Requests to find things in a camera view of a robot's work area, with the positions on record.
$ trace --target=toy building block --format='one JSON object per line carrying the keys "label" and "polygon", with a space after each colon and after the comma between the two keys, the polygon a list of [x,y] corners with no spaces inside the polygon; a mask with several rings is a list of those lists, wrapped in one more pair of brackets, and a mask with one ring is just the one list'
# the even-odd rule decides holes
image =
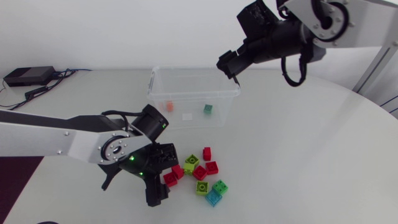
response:
{"label": "toy building block", "polygon": [[168,173],[168,174],[165,174],[163,176],[163,178],[164,178],[164,182],[166,183],[166,185],[168,187],[171,187],[171,186],[174,186],[174,185],[177,184],[177,179],[175,178],[175,176],[174,176],[174,174],[172,172]]}
{"label": "toy building block", "polygon": [[203,180],[207,176],[207,170],[202,166],[198,166],[193,171],[193,176],[196,177],[198,180]]}
{"label": "toy building block", "polygon": [[205,147],[203,149],[203,160],[204,161],[210,161],[211,160],[211,148],[210,147]]}
{"label": "toy building block", "polygon": [[213,105],[205,105],[205,109],[203,109],[203,112],[205,114],[211,114],[212,109],[213,109]]}
{"label": "toy building block", "polygon": [[209,183],[204,181],[197,181],[197,195],[207,195],[209,192]]}
{"label": "toy building block", "polygon": [[174,110],[174,104],[172,101],[167,101],[166,102],[166,110],[168,112],[172,112]]}
{"label": "toy building block", "polygon": [[216,161],[206,163],[207,174],[218,174],[218,166]]}
{"label": "toy building block", "polygon": [[178,180],[184,176],[184,170],[181,169],[180,165],[172,166],[172,173]]}
{"label": "toy building block", "polygon": [[184,163],[184,166],[182,168],[184,169],[184,174],[192,175],[192,172],[195,169],[195,165],[190,163]]}
{"label": "toy building block", "polygon": [[213,190],[215,190],[220,195],[223,195],[228,190],[228,186],[224,184],[222,180],[219,180],[213,185]]}
{"label": "toy building block", "polygon": [[195,155],[193,155],[193,154],[185,160],[185,163],[191,163],[191,164],[193,164],[195,167],[196,167],[197,165],[199,165],[199,162],[200,162],[200,160],[199,160]]}
{"label": "toy building block", "polygon": [[216,193],[214,190],[211,190],[207,195],[206,195],[206,200],[210,203],[211,206],[216,206],[218,202],[223,198],[220,194]]}

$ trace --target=dark floor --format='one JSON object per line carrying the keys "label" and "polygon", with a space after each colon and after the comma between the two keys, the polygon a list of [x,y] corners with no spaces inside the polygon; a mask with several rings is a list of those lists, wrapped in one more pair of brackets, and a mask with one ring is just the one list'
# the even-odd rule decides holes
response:
{"label": "dark floor", "polygon": [[15,201],[43,157],[0,157],[0,223],[4,223]]}

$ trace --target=red lego brick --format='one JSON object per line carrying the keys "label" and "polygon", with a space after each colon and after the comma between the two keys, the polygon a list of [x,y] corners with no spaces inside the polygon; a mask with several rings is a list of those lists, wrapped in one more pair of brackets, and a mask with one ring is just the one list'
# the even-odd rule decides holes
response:
{"label": "red lego brick", "polygon": [[218,174],[218,166],[216,161],[206,163],[207,174]]}
{"label": "red lego brick", "polygon": [[211,148],[210,147],[205,147],[203,149],[203,160],[204,161],[210,161],[211,160]]}
{"label": "red lego brick", "polygon": [[165,174],[163,176],[163,178],[164,178],[164,182],[166,183],[166,185],[168,187],[171,187],[171,186],[174,186],[174,185],[177,184],[177,179],[175,178],[175,176],[174,176],[174,174],[172,172],[168,173],[168,174]]}
{"label": "red lego brick", "polygon": [[175,165],[172,167],[172,173],[179,180],[184,176],[184,170],[181,169],[180,165]]}
{"label": "red lego brick", "polygon": [[207,170],[202,166],[198,166],[193,171],[193,176],[196,177],[198,180],[203,180],[207,176]]}

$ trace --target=teal lego brick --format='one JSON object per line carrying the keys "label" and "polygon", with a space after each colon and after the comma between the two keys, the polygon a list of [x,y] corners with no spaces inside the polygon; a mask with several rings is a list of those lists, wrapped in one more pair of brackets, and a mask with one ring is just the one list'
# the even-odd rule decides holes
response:
{"label": "teal lego brick", "polygon": [[185,160],[185,162],[189,163],[189,164],[193,164],[196,167],[197,165],[199,165],[200,160],[195,155],[192,154],[190,157],[188,157]]}
{"label": "teal lego brick", "polygon": [[203,109],[203,112],[205,114],[211,114],[212,110],[213,110],[213,105],[205,105],[205,109]]}
{"label": "teal lego brick", "polygon": [[228,186],[222,180],[219,180],[213,185],[213,189],[218,194],[223,195],[228,190]]}
{"label": "teal lego brick", "polygon": [[205,181],[197,181],[197,195],[207,195],[209,192],[209,183]]}
{"label": "teal lego brick", "polygon": [[182,169],[184,170],[184,174],[192,175],[192,172],[195,169],[195,165],[190,164],[190,163],[184,163],[184,166],[182,167]]}
{"label": "teal lego brick", "polygon": [[206,200],[210,203],[211,206],[216,206],[218,202],[223,198],[220,194],[218,194],[214,189],[211,190],[207,195],[206,195]]}

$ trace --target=white wall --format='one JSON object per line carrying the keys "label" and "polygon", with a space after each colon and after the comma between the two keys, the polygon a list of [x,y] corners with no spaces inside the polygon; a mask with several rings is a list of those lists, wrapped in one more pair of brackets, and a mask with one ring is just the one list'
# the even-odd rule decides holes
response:
{"label": "white wall", "polygon": [[[17,67],[44,65],[59,70],[215,66],[221,54],[242,44],[236,15],[253,1],[0,0],[0,77]],[[275,0],[266,4],[276,12]],[[308,74],[352,88],[378,50],[328,49]],[[288,58],[289,70],[298,70],[297,60]],[[279,69],[280,62],[256,66]],[[384,94],[368,97],[377,102],[397,93],[391,82],[376,89]]]}

